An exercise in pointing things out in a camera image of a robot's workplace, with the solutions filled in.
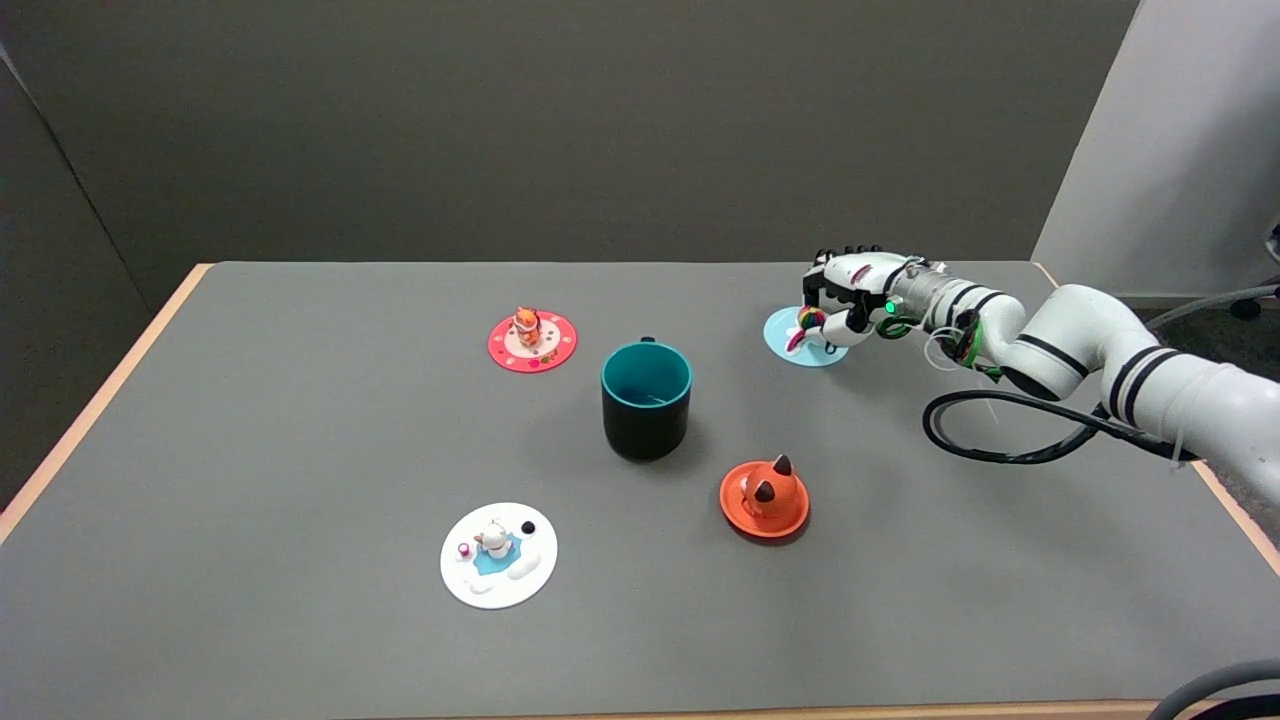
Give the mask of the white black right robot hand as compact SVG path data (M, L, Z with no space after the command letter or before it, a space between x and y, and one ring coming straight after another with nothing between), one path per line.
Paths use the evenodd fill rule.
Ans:
M818 250L803 277L803 306L818 309L820 324L801 329L791 343L851 348L869 340L908 260L879 246Z

